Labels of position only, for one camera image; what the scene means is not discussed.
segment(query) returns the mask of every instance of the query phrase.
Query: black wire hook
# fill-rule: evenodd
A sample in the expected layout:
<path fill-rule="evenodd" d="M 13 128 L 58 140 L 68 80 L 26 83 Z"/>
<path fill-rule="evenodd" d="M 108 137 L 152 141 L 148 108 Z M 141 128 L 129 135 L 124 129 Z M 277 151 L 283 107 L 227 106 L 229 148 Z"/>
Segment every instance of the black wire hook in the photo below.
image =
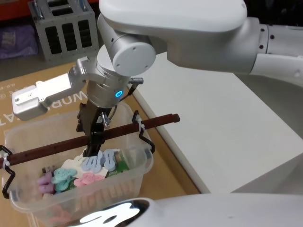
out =
<path fill-rule="evenodd" d="M 9 156 L 13 154 L 9 149 L 7 149 L 7 148 L 6 148 L 5 146 L 3 146 L 3 145 L 0 145 L 0 150 L 3 150 L 3 151 L 4 151 L 5 153 L 7 153 Z M 5 165 L 5 170 L 6 170 L 6 172 L 9 173 L 10 177 L 9 177 L 9 179 L 6 181 L 6 183 L 5 183 L 5 185 L 4 185 L 3 189 L 2 189 L 2 194 L 3 194 L 3 197 L 4 197 L 5 199 L 9 199 L 8 189 L 9 189 L 10 184 L 13 182 L 13 180 L 14 180 L 14 178 L 15 178 L 15 176 L 16 176 L 16 173 L 15 173 L 13 170 L 11 170 L 10 167 L 8 167 L 7 165 Z"/>
<path fill-rule="evenodd" d="M 138 110 L 136 110 L 134 112 L 134 115 L 133 115 L 133 118 L 132 118 L 132 122 L 133 123 L 137 122 L 137 120 L 136 120 L 137 115 L 139 115 L 139 111 Z M 148 143 L 151 146 L 151 153 L 153 154 L 155 152 L 156 146 L 155 146 L 155 144 L 151 140 L 149 140 L 148 138 L 144 137 L 143 134 L 144 134 L 144 129 L 141 128 L 140 133 L 139 133 L 139 138 L 142 139 L 144 142 Z"/>

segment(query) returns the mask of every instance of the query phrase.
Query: brown rod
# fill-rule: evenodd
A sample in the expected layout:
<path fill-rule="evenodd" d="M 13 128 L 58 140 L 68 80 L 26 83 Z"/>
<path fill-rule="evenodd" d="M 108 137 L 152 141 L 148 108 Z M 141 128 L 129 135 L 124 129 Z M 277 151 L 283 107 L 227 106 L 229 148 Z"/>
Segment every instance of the brown rod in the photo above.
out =
<path fill-rule="evenodd" d="M 164 124 L 169 124 L 173 122 L 179 122 L 180 118 L 178 114 L 168 114 L 160 117 L 151 118 L 142 121 L 146 129 L 155 128 Z M 108 129 L 99 134 L 105 140 L 116 138 L 119 136 L 127 135 L 130 133 L 137 132 L 139 130 L 138 123 L 127 124 L 124 126 L 116 127 L 113 129 Z M 44 147 L 39 147 L 20 153 L 16 153 L 7 157 L 10 165 L 17 165 L 20 163 L 28 162 L 37 158 L 46 157 L 49 155 L 54 155 L 63 151 L 71 150 L 74 148 L 79 148 L 87 145 L 89 139 L 87 136 L 81 136 L 73 138 L 70 140 L 65 140 L 62 142 L 50 144 Z M 3 158 L 0 158 L 0 169 L 2 168 Z"/>

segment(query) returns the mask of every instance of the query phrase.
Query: plastic container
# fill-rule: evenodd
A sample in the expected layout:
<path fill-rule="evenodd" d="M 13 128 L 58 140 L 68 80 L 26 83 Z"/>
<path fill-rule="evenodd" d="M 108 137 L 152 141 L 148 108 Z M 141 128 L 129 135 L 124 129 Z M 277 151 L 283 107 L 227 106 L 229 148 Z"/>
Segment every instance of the plastic container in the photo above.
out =
<path fill-rule="evenodd" d="M 76 132 L 77 113 L 78 111 L 55 115 L 22 124 L 6 134 L 5 146 L 13 153 L 18 153 L 82 136 L 83 133 Z M 111 128 L 132 123 L 132 116 L 130 107 L 120 103 Z M 12 206 L 37 218 L 45 226 L 53 227 L 79 219 L 112 203 L 138 196 L 143 175 L 152 167 L 153 156 L 149 145 L 139 139 L 138 133 L 132 133 L 107 140 L 101 146 L 101 150 L 121 149 L 129 171 L 43 199 L 36 183 L 42 174 L 42 168 L 61 167 L 65 160 L 74 159 L 84 148 L 12 166 L 16 172 L 13 184 L 9 188 Z"/>

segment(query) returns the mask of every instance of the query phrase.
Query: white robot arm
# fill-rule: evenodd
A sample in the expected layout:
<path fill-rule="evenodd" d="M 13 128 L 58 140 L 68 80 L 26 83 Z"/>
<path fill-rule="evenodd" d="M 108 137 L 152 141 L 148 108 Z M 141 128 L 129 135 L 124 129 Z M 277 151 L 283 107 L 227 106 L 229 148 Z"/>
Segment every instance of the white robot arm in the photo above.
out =
<path fill-rule="evenodd" d="M 12 95 L 13 111 L 28 120 L 88 81 L 97 107 L 117 105 L 131 76 L 167 51 L 186 68 L 261 75 L 303 87 L 303 30 L 261 25 L 247 17 L 242 0 L 102 0 L 98 28 L 105 46 L 82 58 L 66 74 L 37 82 Z"/>
<path fill-rule="evenodd" d="M 68 227 L 298 227 L 303 197 L 198 194 L 153 201 L 136 198 L 88 214 Z"/>

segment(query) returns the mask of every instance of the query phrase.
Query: white surface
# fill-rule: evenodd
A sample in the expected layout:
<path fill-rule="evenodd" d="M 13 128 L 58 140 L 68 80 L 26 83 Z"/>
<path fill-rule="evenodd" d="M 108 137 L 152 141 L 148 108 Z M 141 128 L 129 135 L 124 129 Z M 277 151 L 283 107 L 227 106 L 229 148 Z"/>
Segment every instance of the white surface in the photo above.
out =
<path fill-rule="evenodd" d="M 156 201 L 161 218 L 142 215 L 141 223 L 162 226 L 300 227 L 303 196 L 272 194 L 202 194 Z"/>
<path fill-rule="evenodd" d="M 243 24 L 242 0 L 102 0 L 106 19 L 126 25 L 196 31 L 230 31 Z"/>
<path fill-rule="evenodd" d="M 142 76 L 136 98 L 150 117 L 180 115 L 159 131 L 203 192 L 232 192 L 303 152 L 302 139 L 233 74 L 179 68 L 164 53 Z"/>
<path fill-rule="evenodd" d="M 303 162 L 274 191 L 278 194 L 303 195 Z"/>
<path fill-rule="evenodd" d="M 258 53 L 250 74 L 279 79 L 303 87 L 303 56 Z"/>

